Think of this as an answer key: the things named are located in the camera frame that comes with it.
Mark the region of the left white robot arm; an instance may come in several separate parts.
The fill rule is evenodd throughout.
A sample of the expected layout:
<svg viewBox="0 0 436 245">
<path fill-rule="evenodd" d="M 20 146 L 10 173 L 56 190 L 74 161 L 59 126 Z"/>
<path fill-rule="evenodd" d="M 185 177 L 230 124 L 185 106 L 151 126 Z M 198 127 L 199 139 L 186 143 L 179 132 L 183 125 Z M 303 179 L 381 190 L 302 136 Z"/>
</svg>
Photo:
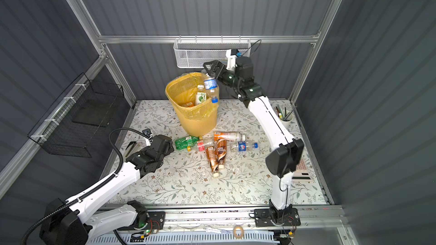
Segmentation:
<svg viewBox="0 0 436 245">
<path fill-rule="evenodd" d="M 49 203 L 44 217 L 24 233 L 20 243 L 27 244 L 36 229 L 40 230 L 39 237 L 47 245 L 85 245 L 110 231 L 120 239 L 117 230 L 125 227 L 152 232 L 153 226 L 159 223 L 136 200 L 111 211 L 97 212 L 120 191 L 156 172 L 164 158 L 174 152 L 172 139 L 168 136 L 153 136 L 148 129 L 136 134 L 148 140 L 146 147 L 125 158 L 115 144 L 111 144 L 119 158 L 116 170 L 65 201 L 57 198 Z"/>
</svg>

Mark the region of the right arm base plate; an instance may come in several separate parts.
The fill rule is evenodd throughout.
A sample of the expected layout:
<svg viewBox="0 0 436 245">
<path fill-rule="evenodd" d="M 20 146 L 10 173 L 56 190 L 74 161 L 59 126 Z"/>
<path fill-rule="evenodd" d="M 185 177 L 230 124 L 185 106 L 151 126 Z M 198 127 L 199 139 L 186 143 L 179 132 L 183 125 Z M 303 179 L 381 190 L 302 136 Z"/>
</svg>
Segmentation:
<svg viewBox="0 0 436 245">
<path fill-rule="evenodd" d="M 249 213 L 249 217 L 254 219 L 258 228 L 273 226 L 296 228 L 301 225 L 298 210 L 292 206 L 282 211 L 273 211 L 270 208 L 255 209 L 252 213 Z"/>
</svg>

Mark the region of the orange label clear bottle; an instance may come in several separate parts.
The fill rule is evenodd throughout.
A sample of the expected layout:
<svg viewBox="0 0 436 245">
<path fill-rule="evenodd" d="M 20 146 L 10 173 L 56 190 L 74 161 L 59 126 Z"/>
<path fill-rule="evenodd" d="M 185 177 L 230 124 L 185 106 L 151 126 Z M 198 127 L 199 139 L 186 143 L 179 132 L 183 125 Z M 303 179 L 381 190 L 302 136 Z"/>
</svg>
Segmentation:
<svg viewBox="0 0 436 245">
<path fill-rule="evenodd" d="M 186 108 L 190 108 L 190 107 L 194 107 L 195 103 L 194 102 L 187 102 L 187 103 L 182 104 L 182 106 L 186 107 Z"/>
</svg>

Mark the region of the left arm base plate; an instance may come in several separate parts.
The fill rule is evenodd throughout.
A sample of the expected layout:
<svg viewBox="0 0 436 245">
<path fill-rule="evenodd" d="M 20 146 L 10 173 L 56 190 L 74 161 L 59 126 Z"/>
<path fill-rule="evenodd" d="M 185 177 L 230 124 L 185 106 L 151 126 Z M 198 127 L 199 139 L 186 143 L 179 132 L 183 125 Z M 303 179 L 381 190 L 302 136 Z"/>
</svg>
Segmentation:
<svg viewBox="0 0 436 245">
<path fill-rule="evenodd" d="M 149 211 L 147 218 L 136 219 L 132 225 L 119 228 L 118 230 L 121 230 L 121 231 L 127 231 L 127 230 L 159 231 L 159 230 L 163 229 L 165 219 L 166 219 L 165 212 Z"/>
</svg>

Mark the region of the blue label water bottle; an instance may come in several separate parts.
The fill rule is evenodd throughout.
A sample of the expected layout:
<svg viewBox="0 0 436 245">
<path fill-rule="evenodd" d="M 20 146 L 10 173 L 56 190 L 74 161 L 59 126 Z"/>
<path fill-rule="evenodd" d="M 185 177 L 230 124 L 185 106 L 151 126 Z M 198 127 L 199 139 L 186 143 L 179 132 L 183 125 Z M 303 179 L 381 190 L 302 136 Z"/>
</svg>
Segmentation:
<svg viewBox="0 0 436 245">
<path fill-rule="evenodd" d="M 207 78 L 204 80 L 204 87 L 207 93 L 207 96 L 211 98 L 212 103 L 219 102 L 219 88 L 218 83 L 215 78 Z"/>
</svg>

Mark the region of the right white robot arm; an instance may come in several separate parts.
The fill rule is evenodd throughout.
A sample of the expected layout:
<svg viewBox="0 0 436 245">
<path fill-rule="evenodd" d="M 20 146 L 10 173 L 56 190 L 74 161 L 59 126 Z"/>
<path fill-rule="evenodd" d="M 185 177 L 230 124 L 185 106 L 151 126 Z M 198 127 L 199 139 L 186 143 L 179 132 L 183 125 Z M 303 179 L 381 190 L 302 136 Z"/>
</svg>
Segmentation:
<svg viewBox="0 0 436 245">
<path fill-rule="evenodd" d="M 234 90 L 238 100 L 256 117 L 269 140 L 271 153 L 265 162 L 274 176 L 269 218 L 273 223 L 281 224 L 292 217 L 289 192 L 302 157 L 304 142 L 296 139 L 280 122 L 262 87 L 255 82 L 252 60 L 236 49 L 228 50 L 226 57 L 226 64 L 212 60 L 205 62 L 203 67 L 210 77 Z"/>
</svg>

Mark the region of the green lime label bottle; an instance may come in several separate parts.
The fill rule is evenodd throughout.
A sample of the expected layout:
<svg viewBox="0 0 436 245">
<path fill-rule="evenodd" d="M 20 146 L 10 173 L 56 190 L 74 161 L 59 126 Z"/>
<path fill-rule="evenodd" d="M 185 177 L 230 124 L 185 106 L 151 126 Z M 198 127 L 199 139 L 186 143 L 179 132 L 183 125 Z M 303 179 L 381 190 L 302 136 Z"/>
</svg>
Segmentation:
<svg viewBox="0 0 436 245">
<path fill-rule="evenodd" d="M 195 105 L 200 105 L 207 100 L 207 93 L 204 85 L 197 85 Z"/>
</svg>

